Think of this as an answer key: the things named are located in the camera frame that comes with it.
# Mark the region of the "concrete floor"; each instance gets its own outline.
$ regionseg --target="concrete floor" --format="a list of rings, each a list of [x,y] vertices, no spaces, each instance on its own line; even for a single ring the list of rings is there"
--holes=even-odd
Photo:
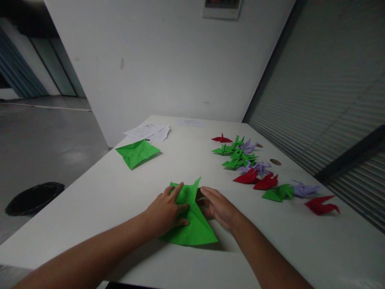
[[[0,104],[0,244],[30,219],[5,214],[13,197],[48,181],[68,187],[108,152],[87,100],[67,98],[18,103],[86,110]],[[0,289],[12,287],[26,274],[27,270],[0,265]]]

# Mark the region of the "blue curtain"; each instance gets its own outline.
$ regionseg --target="blue curtain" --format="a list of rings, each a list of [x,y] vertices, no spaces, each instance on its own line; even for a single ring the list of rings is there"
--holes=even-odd
[[[1,28],[0,72],[20,97],[48,95],[47,90]]]

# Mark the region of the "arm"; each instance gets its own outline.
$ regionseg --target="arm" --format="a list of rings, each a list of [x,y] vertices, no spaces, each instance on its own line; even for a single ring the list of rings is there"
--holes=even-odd
[[[312,288],[268,239],[217,190],[201,187],[207,198],[199,201],[206,217],[231,231],[259,284],[268,288]]]
[[[14,289],[96,288],[132,251],[175,226],[188,225],[186,219],[176,219],[189,208],[189,204],[175,203],[182,187],[183,183],[166,188],[140,215],[65,251],[33,271]]]

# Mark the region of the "black object on floor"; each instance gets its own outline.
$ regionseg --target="black object on floor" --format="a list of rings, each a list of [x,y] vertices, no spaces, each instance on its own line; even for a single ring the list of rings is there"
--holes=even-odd
[[[10,216],[25,216],[39,213],[46,205],[64,191],[64,185],[48,182],[25,190],[12,199],[5,209]]]
[[[105,289],[151,289],[149,287],[121,284],[116,282],[109,282]]]

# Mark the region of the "wall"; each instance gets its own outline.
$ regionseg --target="wall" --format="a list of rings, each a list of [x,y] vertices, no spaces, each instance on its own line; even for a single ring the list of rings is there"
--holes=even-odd
[[[151,114],[240,122],[294,0],[46,0],[109,146]]]
[[[12,100],[20,98],[12,88],[1,88],[0,89],[0,99],[2,100]]]
[[[8,38],[16,46],[17,50],[23,56],[24,60],[30,66],[42,85],[50,95],[59,95],[52,78],[45,69],[42,61],[34,50],[27,36],[21,35],[8,19],[0,18],[0,26],[7,34]]]

